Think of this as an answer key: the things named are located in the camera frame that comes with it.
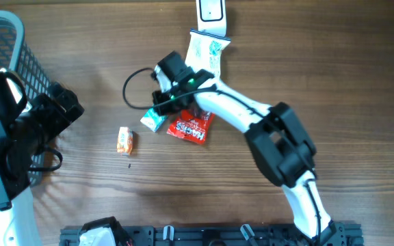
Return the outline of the teal white small box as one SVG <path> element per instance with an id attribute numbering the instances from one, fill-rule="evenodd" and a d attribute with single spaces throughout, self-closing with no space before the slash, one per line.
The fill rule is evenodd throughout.
<path id="1" fill-rule="evenodd" d="M 149 109 L 141 118 L 140 122 L 155 133 L 167 118 L 166 115 L 158 115 L 154 109 Z"/>

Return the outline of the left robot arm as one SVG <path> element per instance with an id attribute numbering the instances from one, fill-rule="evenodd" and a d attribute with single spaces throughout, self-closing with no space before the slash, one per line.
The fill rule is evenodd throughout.
<path id="1" fill-rule="evenodd" d="M 75 93 L 57 82 L 29 100 L 15 72 L 0 72 L 0 245 L 41 245 L 29 173 L 60 166 L 34 167 L 32 158 L 62 158 L 48 144 L 83 112 Z"/>

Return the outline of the orange white small box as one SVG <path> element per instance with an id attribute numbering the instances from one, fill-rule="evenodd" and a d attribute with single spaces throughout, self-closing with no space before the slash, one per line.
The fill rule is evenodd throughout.
<path id="1" fill-rule="evenodd" d="M 116 149 L 122 155 L 130 155 L 133 149 L 133 131 L 129 127 L 121 126 L 118 131 Z"/>

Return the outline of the red Hacks candy bag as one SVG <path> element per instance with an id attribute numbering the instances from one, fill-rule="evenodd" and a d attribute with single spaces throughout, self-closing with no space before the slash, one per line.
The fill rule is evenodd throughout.
<path id="1" fill-rule="evenodd" d="M 178 118 L 169 125 L 167 134 L 203 145 L 214 116 L 213 113 L 207 111 L 200 111 L 198 115 L 195 115 L 190 110 L 182 110 Z"/>

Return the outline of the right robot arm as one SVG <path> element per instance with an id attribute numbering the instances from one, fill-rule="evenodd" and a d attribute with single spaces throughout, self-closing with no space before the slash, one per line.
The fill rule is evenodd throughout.
<path id="1" fill-rule="evenodd" d="M 235 127 L 244 135 L 259 171 L 283 189 L 295 227 L 316 245 L 329 243 L 335 228 L 317 190 L 317 148 L 289 105 L 252 100 L 208 70 L 186 65 L 176 51 L 158 62 L 153 77 L 160 86 L 153 92 L 158 114 L 196 105 Z"/>

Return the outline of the white blue-edged packet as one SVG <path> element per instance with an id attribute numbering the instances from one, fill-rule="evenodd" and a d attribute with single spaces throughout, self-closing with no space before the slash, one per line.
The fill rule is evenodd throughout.
<path id="1" fill-rule="evenodd" d="M 222 51 L 230 43 L 230 38 L 191 29 L 185 64 L 194 72 L 203 69 L 220 78 Z"/>

